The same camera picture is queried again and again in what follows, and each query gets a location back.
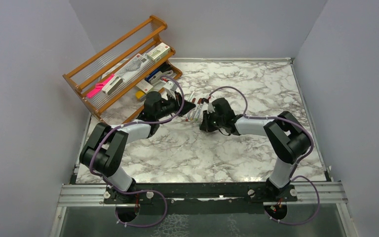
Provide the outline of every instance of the marble countertop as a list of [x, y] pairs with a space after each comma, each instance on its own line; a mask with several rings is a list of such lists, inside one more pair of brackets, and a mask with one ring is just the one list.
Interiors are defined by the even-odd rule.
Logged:
[[[288, 62], [173, 64], [183, 72], [178, 82], [187, 97], [196, 90], [198, 100], [217, 87], [231, 85], [245, 94], [248, 115], [276, 116], [287, 110], [310, 131]], [[136, 111], [142, 103], [138, 103], [134, 92], [130, 91], [111, 106], [103, 119], [110, 125], [121, 124]], [[236, 114], [243, 112], [245, 103], [237, 92], [225, 89], [214, 96], [225, 97]], [[91, 119], [87, 136], [97, 123], [97, 119]], [[161, 125], [153, 137], [126, 146], [122, 167], [141, 183], [264, 181], [270, 176], [277, 157], [266, 137], [224, 136], [218, 131], [205, 133], [199, 130], [200, 123], [200, 119], [185, 122], [185, 118], [178, 117]], [[313, 181], [325, 180], [316, 150], [300, 163], [295, 175], [304, 175]], [[103, 181], [81, 164], [76, 183]]]

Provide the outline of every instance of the black mount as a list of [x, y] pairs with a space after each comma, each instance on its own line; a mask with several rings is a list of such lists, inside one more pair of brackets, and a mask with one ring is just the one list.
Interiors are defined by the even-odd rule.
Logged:
[[[297, 197], [290, 194], [294, 189], [289, 185], [287, 190], [278, 197], [267, 195], [265, 182], [239, 182], [239, 183], [137, 183], [137, 190], [156, 190], [161, 192], [168, 202], [168, 214], [223, 214], [223, 213], [249, 213], [263, 214], [264, 202], [297, 201]], [[114, 189], [107, 188], [110, 198], [104, 199], [104, 204], [134, 204], [136, 196], [129, 195], [131, 199], [119, 194]], [[216, 198], [215, 200], [199, 200], [198, 198]], [[139, 195], [139, 214], [159, 215], [163, 212], [162, 198], [154, 194], [148, 198], [146, 193]]]

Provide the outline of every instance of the black joint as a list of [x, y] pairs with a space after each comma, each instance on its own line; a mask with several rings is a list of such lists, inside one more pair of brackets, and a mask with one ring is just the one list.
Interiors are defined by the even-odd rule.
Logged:
[[[102, 122], [95, 126], [80, 153], [80, 163], [89, 168], [96, 149], [111, 129], [112, 128], [109, 125]], [[120, 166], [124, 148], [127, 143], [127, 138], [128, 133], [123, 131], [114, 131], [106, 141], [106, 143], [109, 143], [110, 146], [108, 149], [101, 148], [99, 150], [94, 159], [93, 168], [104, 174], [106, 177], [112, 176]]]
[[[284, 111], [279, 117], [300, 124], [290, 112]], [[310, 140], [306, 134], [291, 123], [275, 119], [267, 123], [264, 130], [275, 153], [285, 163], [294, 164], [296, 159], [310, 147]]]
[[131, 181], [131, 185], [130, 185], [130, 187], [127, 189], [127, 192], [129, 193], [129, 192], [135, 192], [135, 191], [137, 191], [137, 189], [136, 189], [136, 180], [134, 179], [134, 178], [131, 178], [132, 179], [132, 181]]
[[289, 187], [290, 182], [288, 182], [284, 187], [279, 189], [275, 185], [273, 185], [269, 178], [267, 178], [265, 181], [265, 195], [271, 199], [279, 199], [283, 196], [287, 196], [287, 191], [290, 190]]

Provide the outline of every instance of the glass panel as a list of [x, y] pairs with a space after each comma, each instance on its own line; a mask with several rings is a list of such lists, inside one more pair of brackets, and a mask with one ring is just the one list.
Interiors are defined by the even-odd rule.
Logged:
[[[284, 221], [302, 221], [316, 205], [290, 205]], [[148, 224], [159, 216], [138, 216], [133, 223]], [[125, 228], [116, 224], [112, 207], [69, 207], [66, 211], [63, 237], [344, 237], [345, 232], [335, 204], [323, 204], [317, 217], [302, 226], [277, 224], [266, 215], [246, 213], [212, 215], [168, 215], [151, 228]]]

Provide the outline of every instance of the white wall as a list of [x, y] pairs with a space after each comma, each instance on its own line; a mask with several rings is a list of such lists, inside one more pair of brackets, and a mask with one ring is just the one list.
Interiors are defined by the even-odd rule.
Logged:
[[328, 0], [295, 69], [360, 236], [379, 236], [379, 0]]
[[[326, 0], [70, 0], [100, 51], [151, 14], [176, 57], [295, 57]], [[126, 43], [131, 47], [136, 42]]]
[[68, 0], [0, 0], [0, 237], [48, 236], [87, 116], [62, 74], [94, 53]]

